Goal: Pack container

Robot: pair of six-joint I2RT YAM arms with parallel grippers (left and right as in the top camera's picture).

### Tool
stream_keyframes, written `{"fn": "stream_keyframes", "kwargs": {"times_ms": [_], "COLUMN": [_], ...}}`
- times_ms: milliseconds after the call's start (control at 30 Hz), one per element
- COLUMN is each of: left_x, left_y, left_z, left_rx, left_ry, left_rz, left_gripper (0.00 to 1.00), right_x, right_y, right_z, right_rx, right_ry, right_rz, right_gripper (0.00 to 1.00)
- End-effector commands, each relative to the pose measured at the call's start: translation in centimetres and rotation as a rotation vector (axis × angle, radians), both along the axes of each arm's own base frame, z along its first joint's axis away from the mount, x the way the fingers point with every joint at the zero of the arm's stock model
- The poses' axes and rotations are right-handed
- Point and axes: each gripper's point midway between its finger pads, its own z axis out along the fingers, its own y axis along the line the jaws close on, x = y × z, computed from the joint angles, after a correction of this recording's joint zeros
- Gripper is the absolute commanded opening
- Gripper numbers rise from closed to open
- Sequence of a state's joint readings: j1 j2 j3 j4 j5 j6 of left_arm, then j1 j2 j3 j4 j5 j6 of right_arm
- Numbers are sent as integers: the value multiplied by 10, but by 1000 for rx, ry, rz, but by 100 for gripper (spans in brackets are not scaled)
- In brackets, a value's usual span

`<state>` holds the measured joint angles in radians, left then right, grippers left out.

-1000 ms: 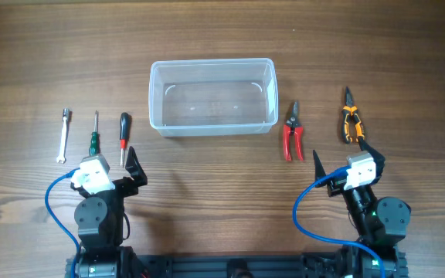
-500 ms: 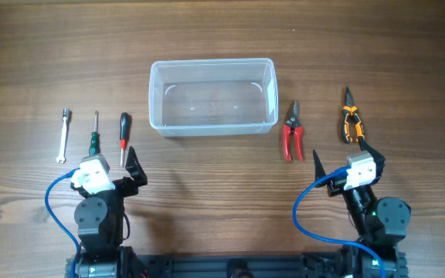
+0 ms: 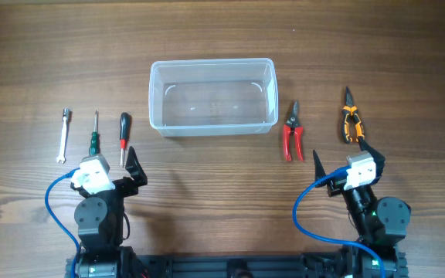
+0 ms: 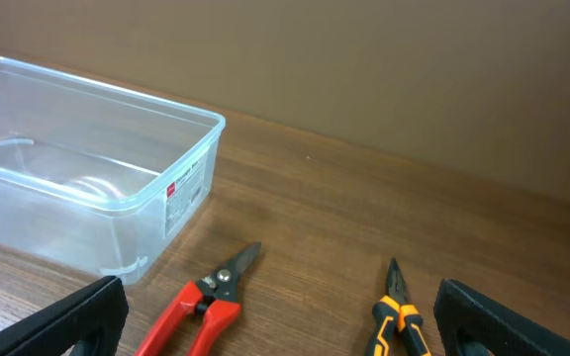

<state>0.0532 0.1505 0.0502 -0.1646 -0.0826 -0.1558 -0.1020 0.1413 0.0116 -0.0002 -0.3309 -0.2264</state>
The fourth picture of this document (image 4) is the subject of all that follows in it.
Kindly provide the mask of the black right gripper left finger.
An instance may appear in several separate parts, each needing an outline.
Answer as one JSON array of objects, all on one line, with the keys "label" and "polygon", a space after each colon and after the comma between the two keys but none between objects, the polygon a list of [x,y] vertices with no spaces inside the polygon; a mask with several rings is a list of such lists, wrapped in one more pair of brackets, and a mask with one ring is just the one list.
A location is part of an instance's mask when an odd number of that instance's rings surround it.
[{"label": "black right gripper left finger", "polygon": [[122,280],[103,277],[1,330],[0,356],[113,356],[128,313]]}]

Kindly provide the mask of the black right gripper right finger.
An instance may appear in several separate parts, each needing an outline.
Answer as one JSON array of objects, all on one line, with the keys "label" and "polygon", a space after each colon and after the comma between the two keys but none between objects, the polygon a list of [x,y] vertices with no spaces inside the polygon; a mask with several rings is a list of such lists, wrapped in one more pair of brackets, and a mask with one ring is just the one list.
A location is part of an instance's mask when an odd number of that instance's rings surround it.
[{"label": "black right gripper right finger", "polygon": [[570,356],[570,340],[453,279],[433,313],[446,356]]}]

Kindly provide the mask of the orange black needle nose pliers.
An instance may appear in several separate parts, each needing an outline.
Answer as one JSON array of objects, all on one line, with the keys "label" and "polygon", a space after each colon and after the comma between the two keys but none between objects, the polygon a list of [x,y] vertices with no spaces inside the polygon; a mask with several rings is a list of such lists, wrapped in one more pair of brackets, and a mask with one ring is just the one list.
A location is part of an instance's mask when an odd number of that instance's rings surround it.
[{"label": "orange black needle nose pliers", "polygon": [[391,259],[383,297],[373,305],[375,327],[365,347],[365,356],[389,356],[396,333],[409,356],[430,356],[422,332],[423,318],[410,302],[404,275],[395,257]]}]

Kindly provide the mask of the red handled pruning snips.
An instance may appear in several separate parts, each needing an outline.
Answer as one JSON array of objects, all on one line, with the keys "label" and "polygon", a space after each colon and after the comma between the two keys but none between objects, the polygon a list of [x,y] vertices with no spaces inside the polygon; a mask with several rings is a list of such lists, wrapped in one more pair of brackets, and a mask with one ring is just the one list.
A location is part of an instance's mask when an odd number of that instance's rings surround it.
[{"label": "red handled pruning snips", "polygon": [[208,356],[219,335],[240,315],[238,283],[260,249],[261,242],[253,242],[210,274],[186,283],[156,320],[136,355],[158,355],[182,320],[198,314],[203,322],[188,356]]}]

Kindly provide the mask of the clear plastic storage container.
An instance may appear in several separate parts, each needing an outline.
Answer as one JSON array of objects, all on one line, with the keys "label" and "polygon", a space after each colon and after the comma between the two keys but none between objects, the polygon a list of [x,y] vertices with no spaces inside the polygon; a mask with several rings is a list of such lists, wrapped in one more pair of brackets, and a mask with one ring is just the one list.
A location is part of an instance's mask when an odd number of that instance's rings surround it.
[{"label": "clear plastic storage container", "polygon": [[225,125],[0,56],[0,244],[136,283],[210,193]]}]

